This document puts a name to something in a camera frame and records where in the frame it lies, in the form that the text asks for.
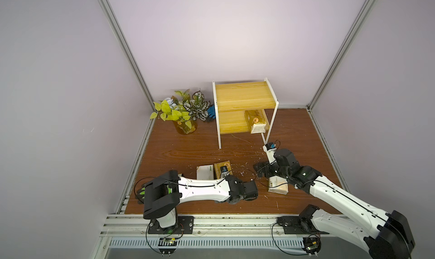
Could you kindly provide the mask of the white tissue pack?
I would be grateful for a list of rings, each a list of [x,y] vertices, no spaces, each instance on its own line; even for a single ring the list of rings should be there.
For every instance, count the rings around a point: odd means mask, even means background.
[[[213,165],[203,165],[198,166],[196,170],[197,180],[214,180],[214,166]]]
[[[288,182],[285,178],[272,176],[268,179],[268,192],[283,194],[288,193]]]

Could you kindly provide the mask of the gold tissue pack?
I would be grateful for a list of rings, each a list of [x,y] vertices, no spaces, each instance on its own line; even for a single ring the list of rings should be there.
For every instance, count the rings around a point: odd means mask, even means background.
[[[214,164],[215,179],[221,179],[227,175],[232,175],[232,167],[230,161],[224,161]]]
[[[244,115],[251,134],[266,132],[268,121],[263,110],[246,110]]]

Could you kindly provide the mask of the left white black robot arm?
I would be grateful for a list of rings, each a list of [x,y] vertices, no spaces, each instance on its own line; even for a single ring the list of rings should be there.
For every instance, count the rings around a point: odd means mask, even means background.
[[[160,228],[178,226],[177,206],[192,201],[215,201],[236,204],[258,197],[255,181],[244,182],[229,174],[221,179],[195,180],[171,170],[134,188],[135,197],[143,205],[143,218],[158,223]]]

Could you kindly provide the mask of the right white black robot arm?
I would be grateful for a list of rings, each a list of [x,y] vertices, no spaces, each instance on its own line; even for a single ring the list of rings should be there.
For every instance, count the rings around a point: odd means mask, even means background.
[[[278,149],[274,143],[263,146],[268,160],[254,165],[258,177],[273,176],[286,180],[344,214],[330,215],[314,206],[307,206],[299,215],[301,223],[311,229],[332,234],[366,251],[373,259],[409,259],[415,247],[407,218],[394,210],[377,208],[348,193],[316,169],[301,166],[293,152]]]

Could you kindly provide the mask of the blue object behind shelf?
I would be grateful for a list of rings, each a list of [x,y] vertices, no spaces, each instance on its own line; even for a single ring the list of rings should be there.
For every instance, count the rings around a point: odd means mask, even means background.
[[[207,122],[211,122],[213,120],[216,119],[216,112],[215,112],[215,106],[211,105],[208,109],[207,109],[207,113],[208,113],[208,117],[207,117]]]

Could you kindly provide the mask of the right controller board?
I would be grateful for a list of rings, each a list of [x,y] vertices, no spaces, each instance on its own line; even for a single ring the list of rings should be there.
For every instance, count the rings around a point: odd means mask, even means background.
[[[302,242],[304,245],[303,250],[308,256],[318,256],[322,245],[319,235],[309,235],[307,237],[303,237]]]

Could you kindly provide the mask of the controller board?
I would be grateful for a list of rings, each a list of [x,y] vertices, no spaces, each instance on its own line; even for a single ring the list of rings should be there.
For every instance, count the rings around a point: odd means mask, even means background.
[[[319,235],[309,235],[307,237],[303,237],[302,242],[304,245],[303,250],[308,256],[318,256],[322,245]]]
[[[179,240],[173,237],[161,237],[157,248],[162,256],[171,256],[177,249]]]

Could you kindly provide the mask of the left controller board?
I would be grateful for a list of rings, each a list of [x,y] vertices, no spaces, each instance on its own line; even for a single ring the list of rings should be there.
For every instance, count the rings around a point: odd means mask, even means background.
[[[162,256],[171,256],[177,249],[179,240],[173,237],[161,237],[157,248]]]

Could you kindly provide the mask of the potted plant in glass vase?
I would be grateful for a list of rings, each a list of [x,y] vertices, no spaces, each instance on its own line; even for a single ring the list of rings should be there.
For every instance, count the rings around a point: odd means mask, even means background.
[[[211,102],[198,90],[193,93],[189,89],[176,90],[174,96],[153,102],[154,112],[150,119],[172,122],[179,134],[192,134],[197,130],[197,121],[205,122],[209,118]]]

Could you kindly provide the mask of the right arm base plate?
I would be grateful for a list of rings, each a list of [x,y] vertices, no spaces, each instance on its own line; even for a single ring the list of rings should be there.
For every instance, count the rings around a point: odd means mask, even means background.
[[[326,232],[316,229],[311,220],[300,218],[299,216],[277,217],[276,222],[283,227],[285,234],[327,234]]]

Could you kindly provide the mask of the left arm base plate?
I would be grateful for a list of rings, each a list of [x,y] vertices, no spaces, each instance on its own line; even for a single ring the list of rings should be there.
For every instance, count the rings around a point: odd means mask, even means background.
[[[170,216],[152,219],[147,233],[151,235],[192,234],[194,226],[193,216]]]

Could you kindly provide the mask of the wooden two-tier shelf white frame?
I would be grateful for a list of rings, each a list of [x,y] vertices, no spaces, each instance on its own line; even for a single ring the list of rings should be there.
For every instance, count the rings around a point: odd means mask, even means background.
[[[222,149],[222,135],[249,132],[244,112],[260,110],[263,114],[273,109],[266,134],[262,134],[263,143],[268,143],[279,101],[269,80],[219,84],[213,82],[218,149]]]

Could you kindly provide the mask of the aluminium rail frame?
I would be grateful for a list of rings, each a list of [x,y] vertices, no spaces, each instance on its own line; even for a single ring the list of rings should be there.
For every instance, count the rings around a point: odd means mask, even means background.
[[[181,248],[208,248],[211,246],[226,248],[230,245],[245,245],[258,248],[266,245],[271,248],[297,254],[303,253],[302,239],[305,234],[285,234],[277,217],[297,216],[295,214],[193,214],[193,233],[151,235],[147,233],[150,221],[139,214],[114,214],[106,218],[99,241],[93,251],[93,259],[102,259],[111,246],[144,247],[158,251],[161,237],[173,237],[179,240]]]

